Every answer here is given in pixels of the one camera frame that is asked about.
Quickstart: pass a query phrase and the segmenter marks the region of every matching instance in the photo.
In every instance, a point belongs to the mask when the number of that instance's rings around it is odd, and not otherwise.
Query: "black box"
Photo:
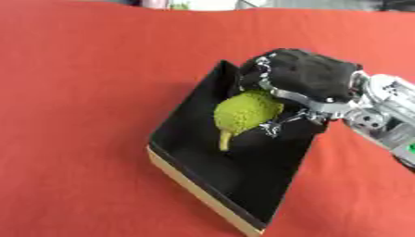
[[[225,154],[213,121],[237,67],[221,61],[153,133],[151,161],[247,236],[259,236],[313,139],[273,141]]]

